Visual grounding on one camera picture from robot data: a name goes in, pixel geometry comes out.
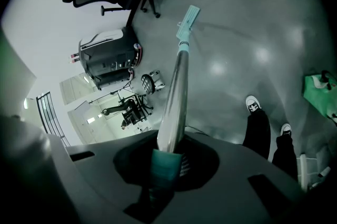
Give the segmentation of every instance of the white wall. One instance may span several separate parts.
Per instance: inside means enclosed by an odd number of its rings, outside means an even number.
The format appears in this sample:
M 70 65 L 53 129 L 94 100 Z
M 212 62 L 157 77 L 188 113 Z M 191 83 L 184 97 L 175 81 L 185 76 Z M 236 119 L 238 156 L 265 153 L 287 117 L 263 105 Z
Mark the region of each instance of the white wall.
M 126 91 L 126 90 L 121 90 L 120 91 L 120 97 L 121 98 L 126 98 L 133 95 L 133 93 Z M 100 100 L 103 103 L 98 103 L 100 105 L 101 110 L 108 108 L 108 107 L 114 107 L 114 106 L 118 106 L 120 105 L 118 103 L 119 98 L 117 95 L 114 95 L 113 97 L 110 97 L 110 99 L 106 99 L 104 100 L 103 98 Z M 121 128 L 122 125 L 122 121 L 124 120 L 124 117 L 121 113 L 118 114 L 114 114 L 111 113 L 108 116 L 104 116 L 107 124 L 109 125 L 109 128 L 111 130 L 111 132 L 113 133 L 113 135 L 116 137 L 116 139 L 121 139 L 121 138 L 125 138 L 131 135 L 135 135 L 135 134 L 139 134 L 144 130 L 146 127 L 148 129 L 151 129 L 151 124 L 150 122 L 147 121 L 143 121 L 143 122 L 138 122 L 136 125 L 128 125 L 124 130 Z
M 22 106 L 22 110 L 19 115 L 21 116 L 22 119 L 25 120 L 25 122 L 31 123 L 39 128 L 42 127 L 42 129 L 44 130 L 41 117 L 38 112 L 36 99 L 27 98 L 26 101 L 27 101 L 27 109 L 24 109 L 24 107 Z
M 73 111 L 69 112 L 82 143 L 92 144 L 116 139 L 104 116 L 98 117 L 100 113 L 101 109 L 98 105 L 91 105 L 90 109 L 82 115 L 78 115 Z M 87 120 L 92 117 L 95 118 L 95 121 L 89 124 Z
M 0 114 L 19 115 L 36 77 L 0 33 Z
M 65 105 L 72 103 L 73 101 L 85 97 L 95 91 L 98 91 L 94 82 L 86 73 L 79 74 L 71 77 L 60 83 L 63 102 Z
M 102 3 L 80 8 L 62 0 L 11 0 L 2 17 L 9 43 L 37 77 L 28 97 L 51 92 L 56 115 L 71 145 L 81 144 L 63 104 L 59 83 L 83 72 L 80 63 L 70 64 L 85 36 L 125 26 L 130 11 L 100 14 Z

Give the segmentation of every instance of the cable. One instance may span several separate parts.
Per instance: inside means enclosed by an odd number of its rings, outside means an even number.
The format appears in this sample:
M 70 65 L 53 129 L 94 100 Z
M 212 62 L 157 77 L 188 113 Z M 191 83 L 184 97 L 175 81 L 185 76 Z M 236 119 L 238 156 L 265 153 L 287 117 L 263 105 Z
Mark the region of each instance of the cable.
M 126 90 L 126 91 L 128 91 L 128 92 L 131 92 L 131 93 L 133 93 L 134 95 L 139 95 L 139 94 L 137 94 L 137 93 L 135 93 L 135 92 L 132 92 L 132 91 L 130 91 L 130 90 L 127 90 L 126 88 L 123 88 L 123 90 Z
M 197 130 L 198 132 L 197 132 L 196 134 L 203 134 L 203 135 L 206 135 L 206 136 L 209 136 L 209 137 L 211 137 L 210 135 L 208 135 L 208 134 L 204 133 L 202 130 L 199 130 L 199 129 L 197 129 L 197 128 L 194 128 L 194 127 L 192 127 L 192 126 L 189 126 L 189 125 L 186 125 L 186 126 L 185 126 L 185 128 L 186 128 L 186 127 L 188 127 L 188 128 L 192 128 L 192 129 L 195 129 L 195 130 Z

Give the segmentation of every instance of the gray floor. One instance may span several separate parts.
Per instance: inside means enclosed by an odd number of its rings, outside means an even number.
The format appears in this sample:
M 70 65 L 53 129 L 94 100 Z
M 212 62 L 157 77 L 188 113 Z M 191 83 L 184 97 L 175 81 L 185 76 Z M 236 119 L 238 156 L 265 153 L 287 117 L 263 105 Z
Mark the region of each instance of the gray floor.
M 201 8 L 190 49 L 187 125 L 217 139 L 242 143 L 247 95 L 270 119 L 272 142 L 283 123 L 293 129 L 295 152 L 309 156 L 336 133 L 335 126 L 302 97 L 303 76 L 336 71 L 335 49 L 318 0 L 155 0 L 159 19 L 137 12 L 133 26 L 144 48 L 133 86 L 154 69 L 170 84 L 176 60 L 177 23 L 189 5 Z M 150 96 L 149 120 L 161 120 L 168 86 Z

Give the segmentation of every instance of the ceiling light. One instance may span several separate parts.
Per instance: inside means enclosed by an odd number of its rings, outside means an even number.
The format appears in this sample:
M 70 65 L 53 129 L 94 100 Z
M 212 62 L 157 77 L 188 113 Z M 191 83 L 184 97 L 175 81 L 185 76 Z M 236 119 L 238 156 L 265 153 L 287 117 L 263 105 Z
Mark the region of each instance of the ceiling light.
M 87 122 L 90 124 L 90 123 L 92 123 L 92 122 L 94 122 L 95 121 L 95 118 L 94 117 L 92 117 L 92 118 L 89 118 L 88 120 L 87 120 Z
M 28 109 L 27 98 L 23 101 L 23 108 Z

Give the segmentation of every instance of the green bag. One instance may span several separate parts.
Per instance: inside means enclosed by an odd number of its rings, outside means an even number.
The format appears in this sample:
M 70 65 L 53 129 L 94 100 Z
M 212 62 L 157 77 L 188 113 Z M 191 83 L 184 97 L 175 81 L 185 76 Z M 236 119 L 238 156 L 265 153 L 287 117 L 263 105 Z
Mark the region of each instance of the green bag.
M 306 76 L 303 97 L 337 124 L 337 80 L 329 72 Z

